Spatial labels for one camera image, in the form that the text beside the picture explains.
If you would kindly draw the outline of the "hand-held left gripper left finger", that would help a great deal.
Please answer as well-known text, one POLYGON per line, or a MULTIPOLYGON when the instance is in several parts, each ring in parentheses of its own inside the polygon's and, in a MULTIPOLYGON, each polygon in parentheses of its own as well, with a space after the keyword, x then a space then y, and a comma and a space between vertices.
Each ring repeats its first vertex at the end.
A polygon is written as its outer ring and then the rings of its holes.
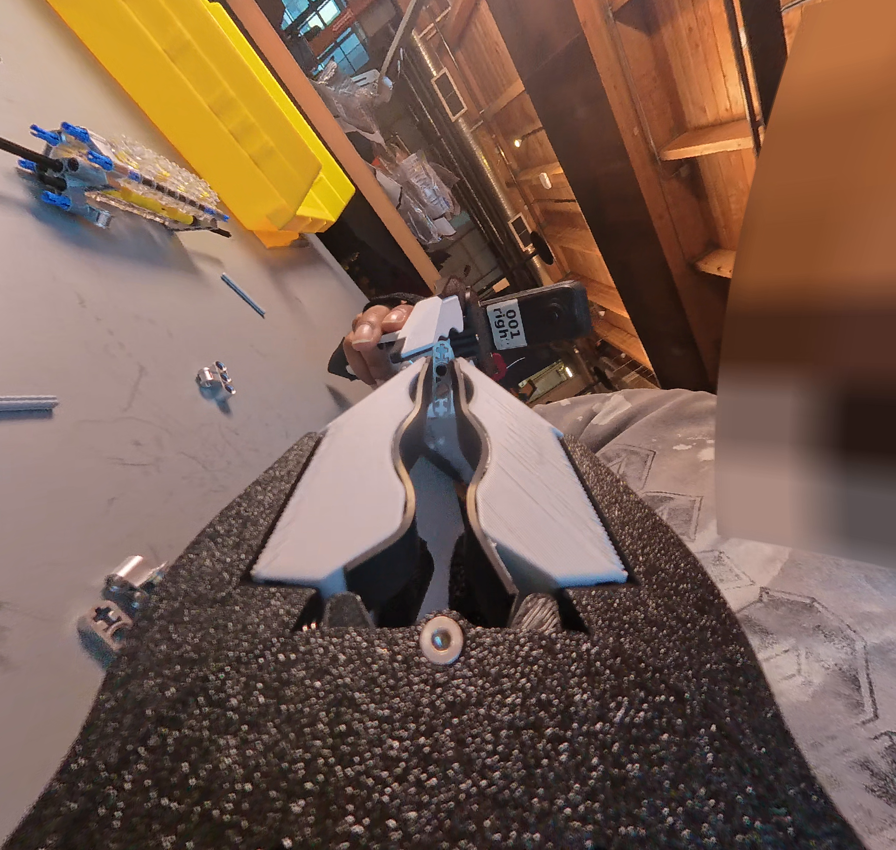
POLYGON ((252 566, 255 582, 349 587, 408 532, 416 498, 400 440, 420 415, 427 370, 426 359, 411 363, 324 429, 252 566))

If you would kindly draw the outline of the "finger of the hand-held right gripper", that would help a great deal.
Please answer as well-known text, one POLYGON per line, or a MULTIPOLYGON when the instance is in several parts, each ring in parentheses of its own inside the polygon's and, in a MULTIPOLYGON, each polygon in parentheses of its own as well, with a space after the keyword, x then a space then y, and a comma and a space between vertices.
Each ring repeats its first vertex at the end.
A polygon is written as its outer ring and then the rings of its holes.
POLYGON ((447 341, 452 332, 465 329, 462 302, 458 296, 431 296, 414 305, 403 327, 386 334, 382 345, 389 361, 405 363, 431 352, 439 341, 447 341))

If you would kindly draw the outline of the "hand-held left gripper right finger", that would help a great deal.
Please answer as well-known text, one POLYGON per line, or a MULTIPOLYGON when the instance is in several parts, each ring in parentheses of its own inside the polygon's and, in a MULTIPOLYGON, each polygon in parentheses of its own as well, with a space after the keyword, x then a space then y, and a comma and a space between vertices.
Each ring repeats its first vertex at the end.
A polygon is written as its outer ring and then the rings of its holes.
POLYGON ((452 363, 466 510, 509 595, 623 584, 623 562, 563 435, 466 359, 452 363))

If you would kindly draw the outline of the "grey toy connector piece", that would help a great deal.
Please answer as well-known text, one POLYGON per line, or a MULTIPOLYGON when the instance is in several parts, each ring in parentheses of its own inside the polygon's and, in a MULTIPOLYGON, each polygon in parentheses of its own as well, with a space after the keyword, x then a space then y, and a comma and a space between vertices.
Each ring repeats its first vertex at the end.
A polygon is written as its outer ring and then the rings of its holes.
POLYGON ((471 473, 462 452, 455 410, 454 351, 448 340, 434 344, 431 354, 431 394, 423 442, 427 459, 455 482, 467 483, 471 473))

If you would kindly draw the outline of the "person's right hand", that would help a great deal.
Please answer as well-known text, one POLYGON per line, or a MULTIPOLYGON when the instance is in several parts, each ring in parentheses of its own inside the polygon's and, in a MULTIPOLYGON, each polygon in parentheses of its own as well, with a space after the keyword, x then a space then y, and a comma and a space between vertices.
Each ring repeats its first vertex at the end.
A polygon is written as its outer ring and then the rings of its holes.
POLYGON ((404 293, 373 297, 330 355, 328 374, 369 387, 389 380, 394 372, 387 350, 390 338, 404 328, 415 305, 423 300, 404 293))

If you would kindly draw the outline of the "pile of clear plastic bags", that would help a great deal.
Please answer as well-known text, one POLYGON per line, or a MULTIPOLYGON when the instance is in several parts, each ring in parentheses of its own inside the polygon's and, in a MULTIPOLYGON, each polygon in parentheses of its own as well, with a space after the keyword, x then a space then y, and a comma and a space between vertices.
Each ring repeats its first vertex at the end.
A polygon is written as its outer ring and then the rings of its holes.
POLYGON ((377 70, 349 76, 331 58, 312 84, 424 249, 432 253, 453 238, 461 207, 447 171, 383 135, 377 117, 392 100, 392 81, 377 70))

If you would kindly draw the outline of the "grey round toy connector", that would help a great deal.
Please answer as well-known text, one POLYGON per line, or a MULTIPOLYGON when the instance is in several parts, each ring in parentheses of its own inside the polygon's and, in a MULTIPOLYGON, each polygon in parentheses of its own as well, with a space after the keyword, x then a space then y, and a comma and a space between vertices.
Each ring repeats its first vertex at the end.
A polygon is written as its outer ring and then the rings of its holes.
POLYGON ((168 566, 169 562, 153 564, 140 555, 130 556, 106 575, 101 597, 136 616, 149 604, 168 566))

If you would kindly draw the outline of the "wooden workbench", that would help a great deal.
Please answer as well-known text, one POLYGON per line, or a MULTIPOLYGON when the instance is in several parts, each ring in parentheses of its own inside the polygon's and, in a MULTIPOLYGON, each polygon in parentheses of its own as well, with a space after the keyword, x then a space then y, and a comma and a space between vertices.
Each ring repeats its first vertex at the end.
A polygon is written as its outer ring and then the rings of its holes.
POLYGON ((225 1, 280 84, 308 118, 333 158, 339 162, 342 171, 354 185, 356 195, 366 201, 366 205, 382 225, 383 232, 391 238, 392 246, 401 251, 402 260, 408 262, 409 268, 418 275, 415 284, 425 285, 429 292, 434 292, 439 281, 438 270, 378 183, 375 172, 361 158, 295 57, 288 51, 279 32, 267 20, 255 0, 225 1))

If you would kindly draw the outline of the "clear toy engine block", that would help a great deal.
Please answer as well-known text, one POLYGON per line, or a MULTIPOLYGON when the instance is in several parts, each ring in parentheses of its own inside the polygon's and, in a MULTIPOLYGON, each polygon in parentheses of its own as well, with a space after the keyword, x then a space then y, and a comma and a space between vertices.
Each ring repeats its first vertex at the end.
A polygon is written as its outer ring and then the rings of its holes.
POLYGON ((98 229, 123 212, 172 233, 231 236, 230 217, 209 184, 139 142, 106 139, 66 121, 54 129, 31 125, 29 133, 41 149, 2 138, 1 150, 46 206, 98 229))

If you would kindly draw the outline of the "yellow plastic bin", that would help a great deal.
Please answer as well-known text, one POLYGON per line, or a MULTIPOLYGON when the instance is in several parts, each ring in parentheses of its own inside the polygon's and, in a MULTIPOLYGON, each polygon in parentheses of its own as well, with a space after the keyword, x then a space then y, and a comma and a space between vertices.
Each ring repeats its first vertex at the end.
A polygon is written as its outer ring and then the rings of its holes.
POLYGON ((266 247, 342 215, 354 185, 222 5, 46 1, 266 247))

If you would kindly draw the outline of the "metal ventilation duct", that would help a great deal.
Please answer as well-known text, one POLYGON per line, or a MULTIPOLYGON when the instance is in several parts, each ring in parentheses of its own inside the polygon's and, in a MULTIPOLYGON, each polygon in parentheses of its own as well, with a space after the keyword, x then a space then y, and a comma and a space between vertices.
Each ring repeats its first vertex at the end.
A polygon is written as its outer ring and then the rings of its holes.
POLYGON ((420 56, 434 92, 445 100, 444 107, 451 118, 457 144, 465 161, 469 162, 470 168, 476 173, 477 193, 483 198, 483 206, 488 209, 489 216, 496 224, 502 225, 498 232, 508 256, 513 259, 514 267, 526 278, 533 279, 537 285, 554 284, 555 278, 551 276, 544 261, 536 255, 534 246, 521 244, 521 240, 531 237, 529 221, 524 208, 508 196, 504 180, 495 172, 487 150, 478 138, 478 112, 464 95, 463 82, 452 57, 441 56, 431 38, 416 30, 409 36, 409 51, 420 56))

